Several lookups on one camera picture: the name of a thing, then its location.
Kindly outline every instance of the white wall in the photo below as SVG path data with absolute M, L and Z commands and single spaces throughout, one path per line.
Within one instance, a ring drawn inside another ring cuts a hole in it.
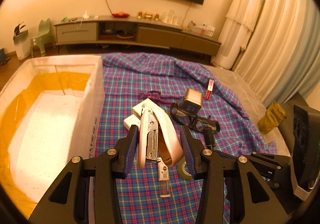
M 203 6 L 192 3 L 184 25 L 191 20 L 211 24 L 217 39 L 231 1 L 204 0 Z M 113 12 L 124 11 L 136 16 L 139 11 L 162 14 L 174 9 L 181 17 L 185 16 L 190 4 L 185 0 L 108 0 L 108 3 Z M 29 35 L 34 36 L 41 19 L 50 18 L 56 23 L 65 16 L 82 16 L 86 9 L 89 15 L 110 15 L 105 0 L 4 0 L 0 6 L 0 48 L 4 47 L 6 53 L 14 51 L 13 29 L 19 20 L 24 21 Z
M 314 90 L 307 97 L 306 102 L 308 106 L 320 111 L 320 83 L 316 85 Z

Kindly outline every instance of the bed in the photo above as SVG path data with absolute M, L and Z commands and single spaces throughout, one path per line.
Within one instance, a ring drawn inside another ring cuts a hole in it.
M 278 129 L 262 136 L 256 125 L 266 109 L 249 86 L 234 72 L 186 62 L 156 54 L 102 55 L 105 102 L 97 134 L 96 153 L 114 147 L 127 129 L 123 120 L 131 107 L 142 101 L 140 92 L 157 90 L 164 95 L 182 97 L 188 88 L 205 90 L 210 78 L 214 88 L 210 100 L 203 102 L 201 116 L 219 121 L 217 149 L 239 156 L 252 151 L 289 155 Z M 169 111 L 166 105 L 161 106 Z M 174 123 L 179 132 L 180 126 Z M 203 141 L 201 134 L 192 135 Z M 156 164 L 140 170 L 135 161 L 131 174 L 117 180 L 118 198 L 124 223 L 194 223 L 202 181 L 182 179 L 174 166 L 169 169 L 169 198 L 160 198 Z M 229 202 L 225 199 L 224 223 L 229 222 Z
M 258 121 L 265 114 L 266 108 L 242 77 L 234 71 L 212 66 L 205 67 L 213 73 L 223 85 L 234 91 L 243 105 L 244 110 L 257 126 Z M 269 134 L 263 135 L 262 137 L 266 143 L 276 142 L 279 155 L 290 156 L 288 147 L 278 128 L 273 129 Z

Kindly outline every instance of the drawer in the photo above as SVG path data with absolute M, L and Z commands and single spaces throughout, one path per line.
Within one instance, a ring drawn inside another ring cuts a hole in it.
M 137 42 L 143 44 L 181 48 L 184 36 L 175 31 L 139 27 Z
M 57 42 L 88 41 L 98 39 L 98 23 L 83 22 L 56 26 Z
M 211 56 L 215 56 L 217 54 L 219 47 L 220 44 L 217 42 L 193 36 L 185 36 L 181 46 L 182 49 Z

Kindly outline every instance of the stapler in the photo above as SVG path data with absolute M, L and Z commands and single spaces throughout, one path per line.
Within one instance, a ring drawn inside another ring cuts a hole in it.
M 142 114 L 137 166 L 142 169 L 145 162 L 158 162 L 160 156 L 166 166 L 172 167 L 183 158 L 183 150 L 169 116 L 157 108 Z

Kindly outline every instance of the white storage box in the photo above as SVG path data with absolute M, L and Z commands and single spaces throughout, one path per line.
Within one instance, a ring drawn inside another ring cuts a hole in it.
M 214 27 L 210 25 L 205 25 L 205 24 L 197 24 L 197 23 L 190 22 L 188 25 L 188 29 L 193 32 L 196 32 L 202 35 L 207 35 L 210 37 L 212 37 L 214 33 Z
M 0 92 L 0 182 L 27 218 L 73 156 L 94 156 L 104 97 L 97 55 L 27 60 Z

